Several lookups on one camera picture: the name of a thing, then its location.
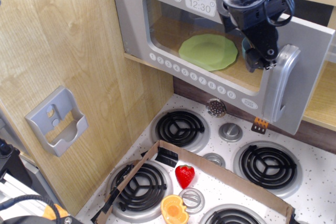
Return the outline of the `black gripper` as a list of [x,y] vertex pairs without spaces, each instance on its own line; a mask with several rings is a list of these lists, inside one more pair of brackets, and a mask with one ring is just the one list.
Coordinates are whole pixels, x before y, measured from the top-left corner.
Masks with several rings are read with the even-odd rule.
[[293,16],[293,0],[254,0],[243,5],[238,0],[217,0],[217,10],[227,32],[238,28],[251,43],[245,51],[249,72],[269,70],[277,65],[277,28]]

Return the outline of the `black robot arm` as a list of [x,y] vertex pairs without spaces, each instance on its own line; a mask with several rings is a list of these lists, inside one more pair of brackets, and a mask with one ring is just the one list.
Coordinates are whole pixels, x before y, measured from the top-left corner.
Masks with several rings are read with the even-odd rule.
[[238,29],[248,40],[245,63],[250,72],[269,69],[278,57],[278,27],[287,25],[295,13],[294,0],[217,0],[225,31]]

